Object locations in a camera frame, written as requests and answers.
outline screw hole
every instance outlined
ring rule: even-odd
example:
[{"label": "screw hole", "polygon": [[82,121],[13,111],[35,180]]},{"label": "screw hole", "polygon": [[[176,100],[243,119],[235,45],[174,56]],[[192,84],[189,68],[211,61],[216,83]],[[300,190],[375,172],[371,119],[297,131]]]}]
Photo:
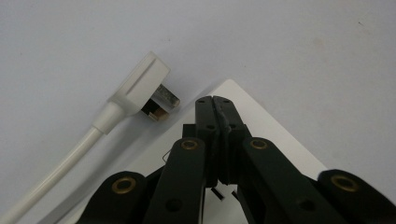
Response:
[{"label": "screw hole", "polygon": [[135,186],[136,181],[129,176],[125,176],[116,180],[111,186],[111,189],[117,194],[124,194],[133,190]]},{"label": "screw hole", "polygon": [[256,149],[266,149],[268,147],[267,143],[260,140],[260,139],[254,139],[250,142],[250,146],[254,147]]},{"label": "screw hole", "polygon": [[334,175],[331,181],[337,188],[348,192],[355,192],[359,189],[359,185],[353,179],[344,175]]},{"label": "screw hole", "polygon": [[198,143],[192,140],[186,140],[181,143],[181,147],[184,149],[196,149],[198,148]]},{"label": "screw hole", "polygon": [[183,206],[183,203],[179,199],[171,199],[168,202],[166,202],[166,205],[165,205],[166,209],[169,212],[177,212],[181,209],[182,206]]},{"label": "screw hole", "polygon": [[299,201],[297,201],[297,204],[300,208],[302,208],[308,212],[315,211],[315,209],[316,209],[315,204],[311,200],[308,200],[308,199],[299,200]]}]

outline white surface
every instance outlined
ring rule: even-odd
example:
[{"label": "white surface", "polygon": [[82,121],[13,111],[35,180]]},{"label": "white surface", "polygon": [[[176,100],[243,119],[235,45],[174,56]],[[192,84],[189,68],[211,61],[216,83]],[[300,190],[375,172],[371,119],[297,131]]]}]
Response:
[{"label": "white surface", "polygon": [[[164,84],[179,113],[161,126],[143,115],[123,122],[61,181],[66,193],[110,175],[113,161],[133,158],[232,78],[327,167],[396,202],[395,12],[392,0],[0,1],[0,214],[67,154],[150,50],[172,68]],[[57,192],[30,217],[51,210]]]},{"label": "white surface", "polygon": [[[321,171],[326,170],[320,161],[233,80],[225,81],[210,94],[232,100],[251,134],[270,139],[303,174],[316,179]],[[181,138],[182,127],[185,123],[195,123],[194,108],[155,142],[148,144],[144,152],[135,158],[131,164],[128,164],[125,170],[147,176],[163,166],[163,155],[166,155],[172,145]],[[206,190],[204,223],[248,223],[239,202],[231,194],[236,186],[222,186],[219,183],[217,189],[224,195],[224,201],[220,201],[210,189]],[[79,214],[82,213],[83,210],[80,208],[86,205],[88,199],[89,197],[76,206],[74,211],[78,211]],[[74,211],[71,212],[70,216],[75,219],[66,218],[70,220],[68,223],[75,223],[78,220],[79,216],[75,216]]]}]

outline white plug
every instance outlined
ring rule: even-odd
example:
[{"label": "white plug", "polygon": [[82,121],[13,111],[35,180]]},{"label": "white plug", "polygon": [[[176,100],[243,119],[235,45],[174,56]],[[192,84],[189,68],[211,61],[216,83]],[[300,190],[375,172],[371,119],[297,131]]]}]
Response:
[{"label": "white plug", "polygon": [[84,137],[43,181],[0,217],[0,223],[17,222],[73,168],[103,134],[110,133],[125,117],[142,110],[152,119],[165,119],[168,113],[150,97],[156,93],[172,107],[179,104],[177,97],[161,84],[169,72],[170,69],[153,52],[150,52],[108,99],[104,110],[94,120]]},{"label": "white plug", "polygon": [[105,109],[92,126],[104,134],[110,133],[122,119],[143,108],[169,72],[166,64],[150,52],[108,99]]}]

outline plug tip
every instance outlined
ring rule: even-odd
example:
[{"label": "plug tip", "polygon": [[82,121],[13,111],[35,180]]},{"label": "plug tip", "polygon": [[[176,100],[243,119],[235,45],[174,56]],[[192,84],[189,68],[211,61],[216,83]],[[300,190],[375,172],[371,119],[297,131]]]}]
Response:
[{"label": "plug tip", "polygon": [[161,120],[165,120],[169,117],[168,112],[166,112],[164,109],[162,109],[161,107],[156,109],[154,111],[154,113],[149,113],[148,116],[151,119],[157,120],[157,121],[161,121]]},{"label": "plug tip", "polygon": [[180,100],[162,84],[155,91],[155,95],[172,107],[177,107],[180,104]]},{"label": "plug tip", "polygon": [[151,99],[146,102],[142,111],[155,121],[165,120],[169,117],[169,113]]}]

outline white cable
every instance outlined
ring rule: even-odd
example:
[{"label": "white cable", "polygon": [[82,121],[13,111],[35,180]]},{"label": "white cable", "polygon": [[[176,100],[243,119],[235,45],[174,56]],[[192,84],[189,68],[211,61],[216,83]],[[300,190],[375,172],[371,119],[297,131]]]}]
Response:
[{"label": "white cable", "polygon": [[65,174],[81,159],[85,153],[103,135],[92,127],[85,136],[67,154],[64,160],[39,185],[31,189],[0,220],[0,223],[17,222],[33,205],[35,205]]},{"label": "white cable", "polygon": [[169,71],[170,69],[150,52],[108,100],[90,130],[67,154],[66,158],[42,182],[1,216],[0,224],[17,222],[73,168],[103,134],[110,133],[126,116],[140,111]]}]

